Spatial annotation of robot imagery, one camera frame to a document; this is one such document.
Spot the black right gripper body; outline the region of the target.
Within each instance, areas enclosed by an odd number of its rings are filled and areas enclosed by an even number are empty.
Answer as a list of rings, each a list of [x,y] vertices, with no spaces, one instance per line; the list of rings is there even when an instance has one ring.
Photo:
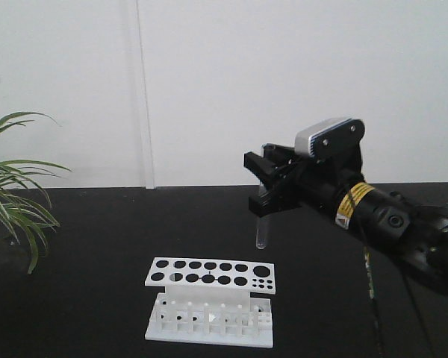
[[[324,160],[300,156],[291,147],[272,146],[279,176],[272,184],[272,210],[286,211],[307,204],[335,211],[351,188],[364,181],[359,144]]]

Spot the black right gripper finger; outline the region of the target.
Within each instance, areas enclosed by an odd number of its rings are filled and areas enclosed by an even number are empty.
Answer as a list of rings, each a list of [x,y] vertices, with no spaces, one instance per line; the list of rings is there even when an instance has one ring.
[[[249,210],[257,217],[279,213],[295,208],[295,192],[293,190],[270,190],[259,195],[250,195]]]
[[[284,179],[276,162],[252,151],[244,154],[243,166],[256,176],[264,186],[275,186]]]

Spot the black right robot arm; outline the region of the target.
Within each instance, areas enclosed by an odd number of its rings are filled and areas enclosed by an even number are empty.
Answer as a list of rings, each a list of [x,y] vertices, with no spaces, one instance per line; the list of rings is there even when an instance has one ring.
[[[359,145],[326,159],[266,145],[262,155],[246,153],[243,165],[263,186],[249,198],[256,216],[312,207],[384,254],[404,275],[448,296],[448,208],[423,205],[368,184]]]

